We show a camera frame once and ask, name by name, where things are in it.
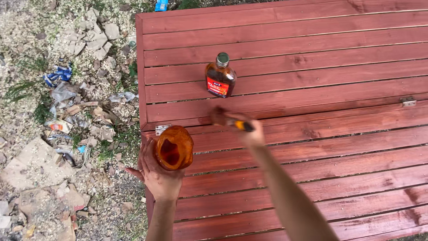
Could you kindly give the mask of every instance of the orange jar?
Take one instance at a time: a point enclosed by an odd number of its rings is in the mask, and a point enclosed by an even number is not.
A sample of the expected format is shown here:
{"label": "orange jar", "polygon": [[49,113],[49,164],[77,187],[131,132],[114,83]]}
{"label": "orange jar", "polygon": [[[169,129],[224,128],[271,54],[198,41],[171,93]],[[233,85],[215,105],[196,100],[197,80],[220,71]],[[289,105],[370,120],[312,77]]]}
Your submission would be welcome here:
{"label": "orange jar", "polygon": [[169,171],[183,169],[192,164],[193,140],[182,126],[171,126],[159,136],[156,157]]}

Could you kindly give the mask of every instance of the metal bottle cap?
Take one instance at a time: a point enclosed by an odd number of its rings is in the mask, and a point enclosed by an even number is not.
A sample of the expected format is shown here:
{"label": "metal bottle cap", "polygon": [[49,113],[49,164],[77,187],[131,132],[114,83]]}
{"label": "metal bottle cap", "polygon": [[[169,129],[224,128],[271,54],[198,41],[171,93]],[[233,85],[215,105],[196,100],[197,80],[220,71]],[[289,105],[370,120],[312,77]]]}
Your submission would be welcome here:
{"label": "metal bottle cap", "polygon": [[227,53],[219,53],[217,55],[217,65],[219,67],[227,67],[227,65],[229,64],[229,55]]}

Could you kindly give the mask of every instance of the bottle label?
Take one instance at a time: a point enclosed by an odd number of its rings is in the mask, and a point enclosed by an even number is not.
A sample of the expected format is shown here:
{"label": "bottle label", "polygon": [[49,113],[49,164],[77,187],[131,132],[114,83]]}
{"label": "bottle label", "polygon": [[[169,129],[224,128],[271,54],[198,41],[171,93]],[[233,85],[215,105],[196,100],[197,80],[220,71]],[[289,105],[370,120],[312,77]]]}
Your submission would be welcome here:
{"label": "bottle label", "polygon": [[215,93],[226,95],[227,90],[229,89],[229,85],[219,83],[217,81],[212,80],[210,77],[207,77],[207,88],[209,90],[214,91]]}

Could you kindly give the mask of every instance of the metal hinge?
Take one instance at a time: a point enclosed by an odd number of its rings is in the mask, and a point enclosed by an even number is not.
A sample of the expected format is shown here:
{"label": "metal hinge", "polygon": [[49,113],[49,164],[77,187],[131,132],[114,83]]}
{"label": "metal hinge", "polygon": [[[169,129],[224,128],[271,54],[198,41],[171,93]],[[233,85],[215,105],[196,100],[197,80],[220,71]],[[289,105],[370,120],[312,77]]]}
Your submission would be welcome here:
{"label": "metal hinge", "polygon": [[416,100],[413,97],[401,98],[400,100],[403,103],[403,107],[416,105]]}
{"label": "metal hinge", "polygon": [[155,127],[156,135],[157,135],[157,136],[160,136],[164,130],[168,129],[168,127],[171,127],[171,126],[172,126],[172,125],[156,126],[156,127]]}

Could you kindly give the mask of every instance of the varnish bottle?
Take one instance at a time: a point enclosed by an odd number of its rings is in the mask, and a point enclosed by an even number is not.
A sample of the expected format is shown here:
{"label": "varnish bottle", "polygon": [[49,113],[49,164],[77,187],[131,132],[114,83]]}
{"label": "varnish bottle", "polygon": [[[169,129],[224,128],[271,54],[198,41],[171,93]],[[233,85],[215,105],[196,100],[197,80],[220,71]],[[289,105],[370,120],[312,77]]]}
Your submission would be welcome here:
{"label": "varnish bottle", "polygon": [[232,94],[236,73],[229,67],[227,53],[219,53],[216,62],[205,67],[205,82],[208,92],[217,97],[227,98]]}
{"label": "varnish bottle", "polygon": [[156,157],[166,170],[183,169],[192,164],[193,140],[182,126],[171,126],[159,136]]}

